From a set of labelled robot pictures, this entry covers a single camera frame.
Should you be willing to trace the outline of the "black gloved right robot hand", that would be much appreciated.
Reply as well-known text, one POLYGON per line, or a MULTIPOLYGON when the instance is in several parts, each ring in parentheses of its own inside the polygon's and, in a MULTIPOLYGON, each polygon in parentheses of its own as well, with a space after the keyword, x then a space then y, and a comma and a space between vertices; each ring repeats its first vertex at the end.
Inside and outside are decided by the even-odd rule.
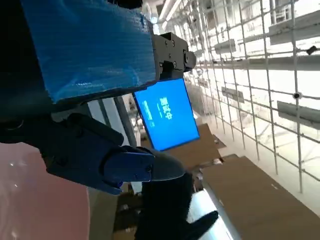
POLYGON ((139 214, 136 240, 198 240, 218 220, 211 211, 198 220, 187 221, 193 194, 193 176, 142 184, 142 208, 139 214))

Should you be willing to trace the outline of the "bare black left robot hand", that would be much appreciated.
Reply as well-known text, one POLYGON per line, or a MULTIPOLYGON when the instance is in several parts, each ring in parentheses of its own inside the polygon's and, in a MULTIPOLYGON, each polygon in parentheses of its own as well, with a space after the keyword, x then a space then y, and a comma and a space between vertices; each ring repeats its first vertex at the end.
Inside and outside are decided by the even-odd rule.
POLYGON ((124 145, 121 133, 87 115, 52 114, 146 90, 195 65, 185 40, 155 34, 132 3, 3 0, 0 141, 33 146, 49 174, 113 195, 124 182, 179 178, 178 160, 124 145))

